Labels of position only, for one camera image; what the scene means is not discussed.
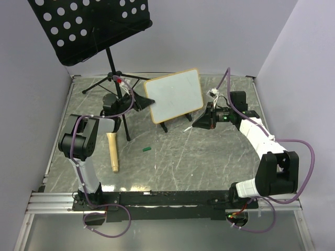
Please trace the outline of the yellow framed whiteboard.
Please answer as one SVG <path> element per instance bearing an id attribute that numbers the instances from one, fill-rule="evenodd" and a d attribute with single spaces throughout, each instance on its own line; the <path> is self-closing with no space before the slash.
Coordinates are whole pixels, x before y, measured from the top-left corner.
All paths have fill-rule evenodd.
<path id="1" fill-rule="evenodd" d="M 204 105 L 198 69 L 193 68 L 144 83 L 150 105 L 151 119 L 155 124 L 202 109 Z"/>

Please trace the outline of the green marker cap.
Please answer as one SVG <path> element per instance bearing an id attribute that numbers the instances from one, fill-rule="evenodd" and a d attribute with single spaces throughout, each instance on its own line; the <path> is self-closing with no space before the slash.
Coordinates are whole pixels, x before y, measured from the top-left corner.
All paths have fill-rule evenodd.
<path id="1" fill-rule="evenodd" d="M 152 148 L 151 147 L 145 147 L 142 149 L 143 152 L 150 151 Z"/>

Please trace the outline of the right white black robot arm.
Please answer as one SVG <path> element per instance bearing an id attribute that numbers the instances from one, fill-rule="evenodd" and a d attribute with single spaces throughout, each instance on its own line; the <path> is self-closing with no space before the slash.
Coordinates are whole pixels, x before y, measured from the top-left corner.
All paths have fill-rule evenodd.
<path id="1" fill-rule="evenodd" d="M 212 130 L 219 122 L 230 122 L 248 139 L 260 158 L 254 178 L 231 185 L 229 204 L 240 208 L 248 198 L 296 193 L 299 157 L 296 152 L 287 151 L 270 135 L 257 112 L 248 108 L 246 93 L 230 92 L 225 107 L 217 105 L 220 97 L 217 89 L 213 88 L 207 94 L 213 101 L 207 103 L 204 113 L 192 126 Z"/>

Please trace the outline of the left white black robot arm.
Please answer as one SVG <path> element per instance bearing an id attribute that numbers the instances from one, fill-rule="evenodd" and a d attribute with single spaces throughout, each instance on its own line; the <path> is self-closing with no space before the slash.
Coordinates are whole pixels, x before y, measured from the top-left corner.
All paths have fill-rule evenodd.
<path id="1" fill-rule="evenodd" d="M 99 116 L 69 116 L 58 141 L 58 149 L 69 159 L 75 170 L 79 182 L 77 200 L 91 210 L 98 210 L 104 202 L 101 182 L 96 176 L 92 160 L 97 136 L 107 135 L 112 170 L 117 173 L 116 133 L 121 125 L 120 117 L 132 109 L 141 111 L 154 103 L 155 100 L 135 91 L 126 93 L 120 99 L 109 93 L 103 97 L 103 108 Z"/>

